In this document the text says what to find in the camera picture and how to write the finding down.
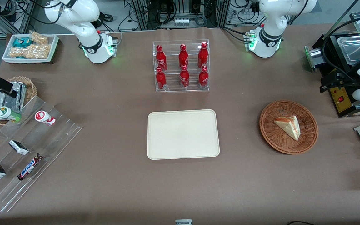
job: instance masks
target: table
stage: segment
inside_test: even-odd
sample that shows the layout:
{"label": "table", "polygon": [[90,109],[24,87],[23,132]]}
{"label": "table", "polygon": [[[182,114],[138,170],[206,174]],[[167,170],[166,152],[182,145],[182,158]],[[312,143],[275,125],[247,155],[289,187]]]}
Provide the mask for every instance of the table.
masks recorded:
{"label": "table", "polygon": [[[84,57],[75,36],[60,37],[53,65],[3,62],[1,77],[31,78],[39,97],[84,128],[0,224],[360,224],[360,117],[337,118],[304,53],[329,27],[288,27],[271,58],[199,28],[125,33],[104,64]],[[157,94],[153,41],[206,38],[209,92]],[[261,110],[280,99],[317,120],[319,138],[305,154],[279,153],[260,134]],[[148,159],[149,113],[207,108],[216,111],[219,156]]]}

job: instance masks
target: coca-cola bottle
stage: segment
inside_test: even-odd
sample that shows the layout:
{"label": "coca-cola bottle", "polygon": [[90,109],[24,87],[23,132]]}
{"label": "coca-cola bottle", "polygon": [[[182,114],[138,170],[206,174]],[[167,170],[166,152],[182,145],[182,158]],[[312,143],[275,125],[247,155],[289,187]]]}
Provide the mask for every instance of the coca-cola bottle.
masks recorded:
{"label": "coca-cola bottle", "polygon": [[208,67],[202,66],[200,76],[198,78],[198,86],[206,87],[206,85],[208,85],[208,78],[209,78]]}
{"label": "coca-cola bottle", "polygon": [[182,65],[188,66],[188,53],[186,51],[185,44],[180,45],[179,65],[180,65],[180,68]]}
{"label": "coca-cola bottle", "polygon": [[183,88],[187,88],[190,84],[190,74],[187,71],[188,66],[182,65],[180,72],[180,86]]}
{"label": "coca-cola bottle", "polygon": [[168,85],[166,84],[166,76],[163,73],[161,67],[156,68],[156,81],[159,89],[165,90],[168,87]]}
{"label": "coca-cola bottle", "polygon": [[198,53],[198,68],[201,68],[202,66],[206,65],[208,61],[208,50],[206,47],[208,44],[206,42],[203,42],[201,44],[200,52]]}
{"label": "coca-cola bottle", "polygon": [[162,46],[161,45],[156,46],[156,51],[157,51],[156,53],[157,65],[162,69],[164,69],[165,71],[168,70],[168,63],[166,61],[166,55],[162,50]]}

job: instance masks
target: sandwich slice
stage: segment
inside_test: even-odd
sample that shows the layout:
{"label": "sandwich slice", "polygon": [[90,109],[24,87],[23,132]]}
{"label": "sandwich slice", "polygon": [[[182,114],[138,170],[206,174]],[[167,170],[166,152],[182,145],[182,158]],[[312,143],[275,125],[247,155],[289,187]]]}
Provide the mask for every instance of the sandwich slice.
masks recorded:
{"label": "sandwich slice", "polygon": [[290,137],[298,141],[301,135],[300,125],[296,116],[277,117],[274,122],[285,131]]}

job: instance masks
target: wicker basket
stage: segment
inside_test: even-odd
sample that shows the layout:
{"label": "wicker basket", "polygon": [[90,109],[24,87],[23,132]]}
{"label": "wicker basket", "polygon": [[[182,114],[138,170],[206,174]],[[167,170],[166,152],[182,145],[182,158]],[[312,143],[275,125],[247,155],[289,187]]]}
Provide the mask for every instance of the wicker basket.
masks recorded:
{"label": "wicker basket", "polygon": [[[301,129],[298,141],[292,139],[274,123],[277,117],[295,115]],[[301,154],[311,149],[318,139],[318,124],[309,110],[292,101],[276,101],[267,105],[259,119],[260,131],[265,140],[277,151],[285,154]]]}
{"label": "wicker basket", "polygon": [[[37,95],[37,88],[34,86],[33,82],[27,77],[12,77],[7,81],[20,81],[26,85],[26,99],[24,99],[24,105],[27,104],[34,96]],[[0,121],[0,126],[4,126],[8,120]]]}

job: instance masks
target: teal package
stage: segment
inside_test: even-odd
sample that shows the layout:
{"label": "teal package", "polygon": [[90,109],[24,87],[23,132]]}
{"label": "teal package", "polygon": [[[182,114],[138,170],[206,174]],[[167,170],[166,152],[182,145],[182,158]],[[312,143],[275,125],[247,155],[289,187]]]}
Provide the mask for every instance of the teal package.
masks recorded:
{"label": "teal package", "polygon": [[33,43],[33,41],[30,40],[30,37],[17,38],[17,39],[15,39],[13,41],[13,47],[25,48],[25,47],[29,46],[32,43]]}

